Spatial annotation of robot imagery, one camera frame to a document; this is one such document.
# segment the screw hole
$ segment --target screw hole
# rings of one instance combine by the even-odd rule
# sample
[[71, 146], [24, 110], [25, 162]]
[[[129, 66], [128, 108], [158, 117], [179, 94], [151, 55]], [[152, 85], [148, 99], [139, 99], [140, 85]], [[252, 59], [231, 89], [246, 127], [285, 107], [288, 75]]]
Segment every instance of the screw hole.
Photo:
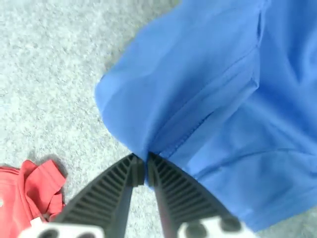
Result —
[[223, 217], [220, 226], [224, 232], [238, 232], [241, 230], [241, 223], [233, 216]]
[[54, 229], [49, 229], [40, 234], [40, 238], [57, 238], [57, 237], [58, 237], [58, 231]]
[[207, 231], [200, 222], [190, 222], [186, 228], [186, 238], [206, 238]]
[[84, 233], [80, 235], [78, 238], [95, 238], [95, 235], [92, 233]]

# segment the carpet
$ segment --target carpet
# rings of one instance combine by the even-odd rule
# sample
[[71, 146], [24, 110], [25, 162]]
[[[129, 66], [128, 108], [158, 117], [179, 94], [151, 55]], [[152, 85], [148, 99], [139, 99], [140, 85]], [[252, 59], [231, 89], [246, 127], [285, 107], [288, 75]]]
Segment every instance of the carpet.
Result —
[[[138, 29], [175, 0], [0, 0], [0, 163], [55, 159], [66, 203], [129, 151], [103, 125], [94, 87]], [[317, 238], [317, 209], [259, 233]], [[133, 192], [127, 238], [160, 238], [154, 193]]]

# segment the red fabric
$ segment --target red fabric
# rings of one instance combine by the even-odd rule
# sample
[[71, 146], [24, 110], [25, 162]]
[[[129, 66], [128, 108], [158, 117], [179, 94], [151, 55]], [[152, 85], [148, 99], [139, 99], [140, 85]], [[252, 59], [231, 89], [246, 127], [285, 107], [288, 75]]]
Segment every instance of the red fabric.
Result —
[[64, 183], [53, 160], [40, 166], [26, 160], [19, 170], [0, 167], [1, 238], [17, 238], [34, 218], [47, 221], [44, 214], [52, 220], [64, 207], [60, 193]]

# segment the blue shirt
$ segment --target blue shirt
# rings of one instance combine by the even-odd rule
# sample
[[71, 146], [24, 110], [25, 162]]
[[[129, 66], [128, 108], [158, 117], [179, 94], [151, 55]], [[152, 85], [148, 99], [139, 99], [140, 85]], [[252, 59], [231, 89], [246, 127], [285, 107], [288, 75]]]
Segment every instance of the blue shirt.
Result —
[[183, 0], [95, 96], [114, 137], [168, 158], [255, 231], [317, 205], [316, 0]]

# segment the gray carpet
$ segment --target gray carpet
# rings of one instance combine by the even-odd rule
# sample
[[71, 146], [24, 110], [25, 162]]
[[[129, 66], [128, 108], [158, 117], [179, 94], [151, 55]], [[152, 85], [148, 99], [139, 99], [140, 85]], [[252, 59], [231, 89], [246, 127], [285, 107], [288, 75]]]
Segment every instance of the gray carpet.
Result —
[[[0, 0], [0, 163], [55, 158], [69, 201], [129, 153], [102, 124], [94, 86], [137, 30], [175, 0]], [[317, 209], [261, 233], [317, 238]], [[160, 238], [155, 197], [133, 194], [128, 238]]]

